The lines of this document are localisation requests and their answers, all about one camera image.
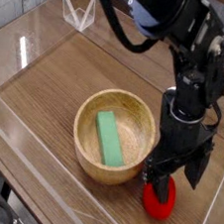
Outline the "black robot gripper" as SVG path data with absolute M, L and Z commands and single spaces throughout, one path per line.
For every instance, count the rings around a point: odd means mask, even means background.
M 183 120 L 173 112 L 175 88 L 162 99 L 160 140 L 144 163 L 144 181 L 152 183 L 160 203 L 168 202 L 170 175 L 184 167 L 184 175 L 195 189 L 207 168 L 213 150 L 217 124 L 206 125 L 202 119 Z

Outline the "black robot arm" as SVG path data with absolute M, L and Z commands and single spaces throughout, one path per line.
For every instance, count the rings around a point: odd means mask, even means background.
M 168 202 L 170 175 L 183 168 L 197 186 L 210 154 L 216 123 L 206 125 L 206 110 L 221 110 L 224 96 L 224 24 L 207 0 L 129 0 L 133 20 L 146 40 L 131 43 L 111 0 L 100 0 L 115 36 L 130 52 L 144 53 L 170 40 L 175 87 L 166 90 L 161 111 L 160 141 L 146 157 L 143 175 L 159 203 Z

